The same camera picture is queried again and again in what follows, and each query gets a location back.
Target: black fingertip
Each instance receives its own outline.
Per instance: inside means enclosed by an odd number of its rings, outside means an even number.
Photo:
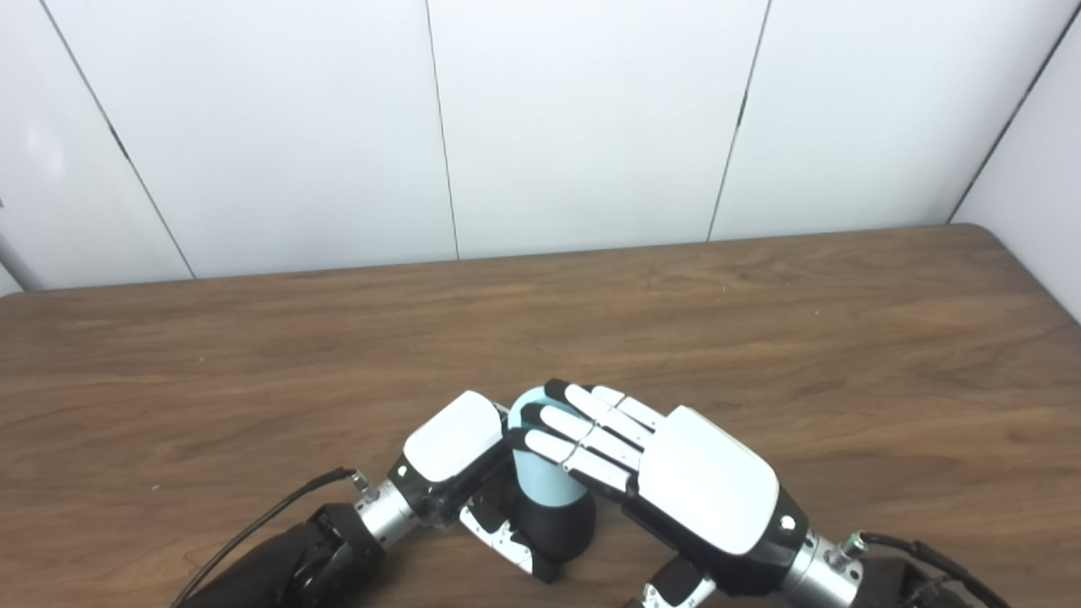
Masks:
[[[557,401],[570,404],[570,401],[566,400],[566,387],[570,385],[571,383],[565,380],[553,378],[548,382],[545,382],[544,394],[551,399],[556,399]]]
[[[545,426],[544,421],[540,419],[540,410],[547,408],[544,404],[525,404],[522,406],[522,423],[532,424],[534,426]]]
[[[529,433],[528,428],[521,428],[516,426],[513,428],[508,428],[503,435],[503,440],[507,442],[507,446],[512,450],[523,450],[529,451],[529,446],[525,445],[525,434]]]

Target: silver cylindrical joint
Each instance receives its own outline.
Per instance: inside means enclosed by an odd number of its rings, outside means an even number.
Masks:
[[[372,537],[388,548],[418,524],[405,498],[389,480],[364,490],[353,505]]]
[[[838,570],[831,563],[841,555],[837,545],[808,530],[791,568],[780,582],[785,602],[792,608],[849,608],[864,579],[864,565],[851,559]]]

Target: white robotic hand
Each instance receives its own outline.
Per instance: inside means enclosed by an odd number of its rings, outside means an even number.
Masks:
[[[522,409],[533,428],[508,441],[557,463],[680,557],[645,587],[648,606],[694,606],[713,587],[731,596],[784,592],[790,604],[844,608],[862,566],[819,568],[832,544],[758,454],[698,412],[668,415],[603,386],[560,380],[545,393],[587,420],[539,404]]]
[[[509,465],[507,410],[467,391],[405,439],[387,480],[366,488],[356,507],[384,548],[416,526],[467,530],[528,573],[551,582],[555,566],[513,530],[506,515],[475,495]]]

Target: black base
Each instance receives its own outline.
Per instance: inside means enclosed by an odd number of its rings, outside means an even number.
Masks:
[[[553,564],[562,564],[582,555],[593,540],[597,503],[592,494],[586,492],[565,506],[544,506],[519,492],[515,497],[510,524],[529,540],[536,553]]]

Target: white finger segment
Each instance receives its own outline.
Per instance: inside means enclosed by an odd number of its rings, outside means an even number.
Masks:
[[[623,438],[638,446],[640,449],[645,449],[645,447],[650,444],[650,439],[653,437],[653,433],[651,431],[638,422],[635,422],[635,419],[616,409],[611,409],[605,412],[604,415],[597,419],[597,424],[617,435],[620,435]]]
[[[630,473],[597,454],[586,450],[574,450],[571,458],[563,461],[562,466],[563,471],[568,473],[577,471],[620,493],[627,492],[627,483],[630,481]]]
[[[526,432],[525,447],[540,458],[557,464],[562,464],[563,461],[571,458],[571,454],[574,453],[575,449],[574,444],[564,441],[559,437],[553,437],[544,431]]]
[[[600,397],[592,396],[577,384],[568,385],[563,392],[563,396],[566,397],[571,406],[586,414],[586,418],[590,420],[598,420],[612,409],[612,406],[604,402]]]
[[[593,386],[590,393],[598,399],[604,401],[610,406],[615,406],[618,404],[626,395],[616,391],[615,388],[609,388],[608,386]]]
[[[644,424],[650,431],[656,431],[657,426],[660,425],[660,421],[665,419],[665,417],[660,415],[660,412],[633,397],[625,397],[615,408],[639,423]]]
[[[639,461],[642,459],[642,452],[628,446],[623,439],[597,426],[578,441],[578,446],[599,452],[631,471],[638,471]]]
[[[593,429],[591,421],[583,420],[573,413],[551,406],[540,408],[540,422],[574,442],[585,439],[586,435],[589,435],[589,432]]]
[[[642,453],[615,435],[589,421],[551,406],[542,408],[539,415],[540,422],[548,428],[574,441],[579,447],[591,449],[632,471],[638,471]]]

